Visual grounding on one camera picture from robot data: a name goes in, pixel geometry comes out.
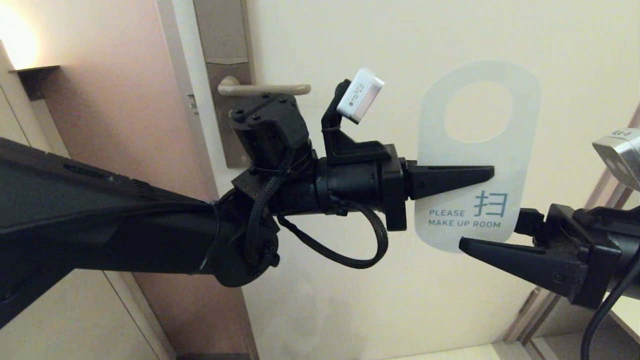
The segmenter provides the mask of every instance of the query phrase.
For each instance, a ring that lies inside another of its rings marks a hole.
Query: door handle
[[[218,92],[224,96],[254,96],[267,92],[274,94],[306,95],[311,92],[311,85],[240,85],[234,76],[227,76],[218,85]]]

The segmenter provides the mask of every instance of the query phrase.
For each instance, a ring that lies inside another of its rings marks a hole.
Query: wall
[[[36,39],[33,56],[18,58],[21,67],[62,66],[44,92],[72,158],[192,197],[217,196],[198,166],[154,0],[20,0],[0,8],[26,24],[0,36],[23,38],[27,29]],[[246,352],[239,290],[213,277],[136,278],[179,354]]]
[[[300,108],[319,155],[319,119],[333,89],[362,66],[387,84],[364,121],[347,122],[344,129],[360,141],[395,143],[407,158],[416,156],[420,104],[435,79],[481,58],[527,67],[541,81],[543,104],[522,204],[544,212],[551,202],[584,204],[604,167],[590,142],[625,126],[636,107],[639,6],[577,0],[248,2],[256,82],[312,84]],[[482,99],[468,99],[466,114],[492,122],[474,113]],[[223,191],[234,173],[215,169]],[[346,255],[374,252],[362,216],[291,220]],[[243,289],[261,357],[381,359],[499,339],[532,285],[432,249],[413,233],[411,220],[409,226],[392,233],[385,259],[363,271],[325,260],[282,231],[280,266]]]
[[[45,127],[46,119],[35,115],[41,115],[35,110],[39,105],[29,102],[18,75],[11,70],[12,63],[0,41],[0,137],[60,156],[68,155],[55,125],[53,129]],[[114,291],[101,271],[72,271],[3,325],[1,357],[167,359],[152,348],[154,339],[145,336],[132,319],[121,294]]]

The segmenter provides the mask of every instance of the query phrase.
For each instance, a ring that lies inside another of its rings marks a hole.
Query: black bracket
[[[329,108],[322,117],[324,148],[328,165],[361,163],[365,161],[389,160],[389,154],[379,141],[356,142],[340,130],[342,115],[337,111],[338,103],[347,92],[351,82],[338,84]]]
[[[60,66],[55,65],[46,67],[35,67],[32,69],[15,70],[12,72],[18,74],[20,82],[22,83],[22,87],[24,87],[24,91],[27,93],[29,100],[36,101],[44,99],[44,94],[42,93],[42,83],[47,78],[47,76],[58,69],[60,69]]]
[[[404,170],[407,195],[411,200],[483,183],[493,177],[493,166],[421,166],[407,160]]]
[[[460,250],[521,279],[597,309],[620,260],[607,231],[584,224],[582,210],[553,204],[547,221],[521,209],[516,232],[534,237],[535,247],[462,238]]]
[[[591,210],[578,209],[573,214],[582,225],[637,236],[640,234],[640,206],[631,210],[611,209],[599,206]]]

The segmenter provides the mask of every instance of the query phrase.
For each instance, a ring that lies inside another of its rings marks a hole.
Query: metal device
[[[640,131],[620,129],[593,142],[622,184],[640,189]],[[521,209],[515,232],[533,237],[533,247],[462,238],[468,255],[596,309],[580,345],[588,360],[598,326],[621,296],[640,299],[640,206],[578,209],[552,204],[544,215]],[[610,294],[603,301],[605,293]]]
[[[318,158],[295,97],[263,94],[234,107],[231,126],[252,161],[234,189],[209,204],[0,138],[0,327],[74,268],[213,274],[242,286],[277,266],[288,228],[318,253],[367,268],[406,229],[405,201],[493,177],[491,166],[428,167],[377,141],[342,132],[338,85],[321,120]],[[327,249],[286,216],[361,211],[378,251],[350,259]],[[374,211],[386,214],[386,226]]]

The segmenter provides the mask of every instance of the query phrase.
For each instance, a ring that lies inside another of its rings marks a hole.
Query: white door
[[[16,116],[33,115],[33,109],[8,64],[0,42],[0,137],[64,156],[56,151],[63,144],[52,147],[35,116]],[[157,338],[143,333],[149,324],[125,298],[130,293],[120,279],[118,273],[74,270],[0,329],[0,359],[168,360]]]

